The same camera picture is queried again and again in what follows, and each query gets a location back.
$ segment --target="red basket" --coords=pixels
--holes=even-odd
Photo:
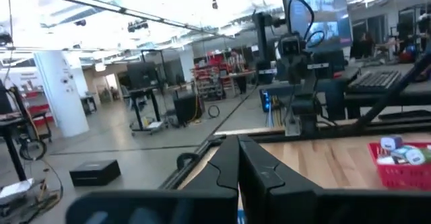
[[[425,148],[431,143],[405,143],[415,147]],[[381,151],[380,143],[370,143],[368,148],[372,160],[377,166],[378,175],[383,186],[403,190],[431,190],[431,164],[423,165],[393,165],[378,164],[378,153]]]

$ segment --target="white column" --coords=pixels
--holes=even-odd
[[[64,52],[34,53],[34,62],[42,78],[55,124],[64,137],[72,137],[89,130],[69,61]]]
[[[78,94],[81,97],[86,96],[88,91],[88,86],[86,82],[86,77],[82,71],[81,61],[79,59],[78,52],[67,52],[64,54],[66,56],[67,62],[69,63],[71,74],[73,75],[73,80],[76,84]]]
[[[190,82],[193,80],[193,75],[190,69],[194,68],[193,59],[195,58],[193,54],[192,46],[186,45],[184,49],[179,49],[181,67],[183,68],[184,80]]]

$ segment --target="black case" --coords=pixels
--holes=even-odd
[[[75,187],[105,186],[121,175],[116,160],[87,161],[69,173]]]

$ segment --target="concrete floor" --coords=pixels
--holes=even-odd
[[[134,119],[132,112],[126,110],[124,103],[115,102],[99,107],[97,113],[88,116],[90,130],[82,135],[63,139],[57,129],[53,131],[53,143],[48,146],[47,161],[60,176],[65,194],[62,201],[51,211],[39,217],[35,223],[63,223],[67,207],[78,196],[95,190],[156,189],[175,169],[176,157],[184,152],[193,152],[204,139],[229,115],[244,96],[220,102],[206,102],[208,109],[215,104],[220,109],[217,118],[210,119],[204,114],[200,124],[190,124],[186,128],[169,128],[160,133],[148,135],[137,133],[131,136],[129,122]],[[161,113],[166,111],[161,96],[158,96]],[[172,99],[166,97],[167,108],[173,108]],[[386,109],[396,112],[400,108]],[[143,115],[153,117],[152,105],[143,111]],[[258,91],[242,104],[218,130],[235,130],[265,126],[265,114],[262,112]],[[69,177],[69,170],[85,161],[116,159],[122,176],[102,188],[74,188]],[[0,186],[17,181],[6,146],[0,145]],[[29,177],[43,178],[43,164],[26,164]],[[59,187],[53,173],[48,175],[48,187]]]

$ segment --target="ceiling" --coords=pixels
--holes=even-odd
[[[99,1],[227,35],[249,28],[249,15],[255,10],[282,8],[282,0],[216,0],[218,9],[212,8],[213,0]],[[348,0],[352,6],[369,1]],[[0,0],[0,4],[0,25],[11,31],[8,0]],[[158,22],[148,22],[148,29],[130,33],[127,26],[137,20],[135,17],[62,0],[11,0],[11,11],[16,47],[175,48],[210,36]],[[86,26],[74,24],[82,19]]]

